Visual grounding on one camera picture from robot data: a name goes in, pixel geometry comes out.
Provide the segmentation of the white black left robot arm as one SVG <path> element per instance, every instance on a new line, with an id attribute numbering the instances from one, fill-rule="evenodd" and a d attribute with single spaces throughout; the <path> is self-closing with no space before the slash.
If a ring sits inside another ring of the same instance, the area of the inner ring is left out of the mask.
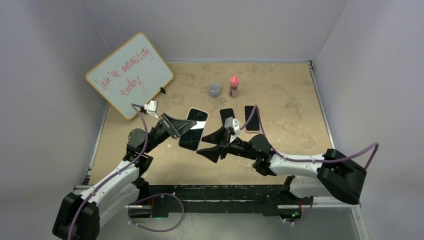
<path id="1" fill-rule="evenodd" d="M 128 134 L 126 154 L 118 166 L 89 189 L 67 194 L 60 205 L 52 233 L 62 240 L 95 240 L 101 228 L 129 204 L 142 205 L 157 195 L 150 193 L 149 183 L 141 177 L 153 157 L 148 152 L 169 137 L 177 139 L 191 128 L 195 120 L 183 120 L 163 113 L 150 131 L 133 129 Z"/>

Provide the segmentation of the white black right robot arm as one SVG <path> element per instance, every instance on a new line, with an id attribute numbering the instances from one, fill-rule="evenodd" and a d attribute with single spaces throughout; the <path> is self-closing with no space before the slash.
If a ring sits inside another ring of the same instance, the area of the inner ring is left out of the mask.
<path id="1" fill-rule="evenodd" d="M 252 160 L 252 167 L 262 176 L 294 176 L 280 191 L 288 204 L 310 196 L 334 197 L 349 205 L 360 202 L 367 171 L 336 149 L 317 155 L 285 154 L 273 149 L 263 134 L 244 141 L 223 126 L 201 140 L 213 147 L 199 149 L 197 154 L 214 163 L 234 155 Z"/>

